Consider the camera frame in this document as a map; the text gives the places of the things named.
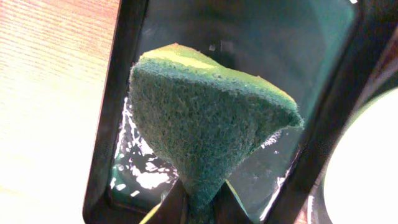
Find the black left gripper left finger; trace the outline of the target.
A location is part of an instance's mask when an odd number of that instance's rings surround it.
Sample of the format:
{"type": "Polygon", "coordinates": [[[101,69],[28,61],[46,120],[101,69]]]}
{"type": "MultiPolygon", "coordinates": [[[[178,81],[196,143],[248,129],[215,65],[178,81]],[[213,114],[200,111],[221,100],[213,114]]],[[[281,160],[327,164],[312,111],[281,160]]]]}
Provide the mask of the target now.
{"type": "Polygon", "coordinates": [[[156,205],[140,224],[186,224],[188,217],[188,195],[182,181],[178,179],[166,198],[156,205]]]}

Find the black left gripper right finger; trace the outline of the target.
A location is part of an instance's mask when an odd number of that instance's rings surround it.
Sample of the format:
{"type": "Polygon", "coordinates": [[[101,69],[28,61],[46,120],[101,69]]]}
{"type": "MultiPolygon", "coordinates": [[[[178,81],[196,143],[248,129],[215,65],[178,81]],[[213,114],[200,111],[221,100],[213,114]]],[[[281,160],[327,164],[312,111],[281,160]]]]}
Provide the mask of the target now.
{"type": "Polygon", "coordinates": [[[216,224],[252,224],[240,199],[226,180],[213,199],[216,224]]]}

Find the green scouring sponge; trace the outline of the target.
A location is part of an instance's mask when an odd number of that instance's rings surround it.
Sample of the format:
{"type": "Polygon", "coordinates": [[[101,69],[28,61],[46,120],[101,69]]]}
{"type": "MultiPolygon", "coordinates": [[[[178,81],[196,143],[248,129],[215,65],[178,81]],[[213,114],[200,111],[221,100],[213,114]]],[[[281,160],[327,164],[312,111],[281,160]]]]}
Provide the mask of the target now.
{"type": "Polygon", "coordinates": [[[177,170],[189,223],[214,223],[213,199],[232,171],[276,132],[303,127],[286,92],[180,44],[139,57],[129,98],[139,134],[177,170]]]}

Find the white plate with green stain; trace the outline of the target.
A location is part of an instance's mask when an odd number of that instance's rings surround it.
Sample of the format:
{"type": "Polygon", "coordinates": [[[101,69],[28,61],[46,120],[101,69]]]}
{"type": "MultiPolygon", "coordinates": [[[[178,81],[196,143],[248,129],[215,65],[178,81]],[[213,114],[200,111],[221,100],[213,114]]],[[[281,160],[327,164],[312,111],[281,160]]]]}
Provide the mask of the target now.
{"type": "Polygon", "coordinates": [[[328,164],[323,195],[332,223],[397,224],[397,89],[350,122],[328,164]]]}

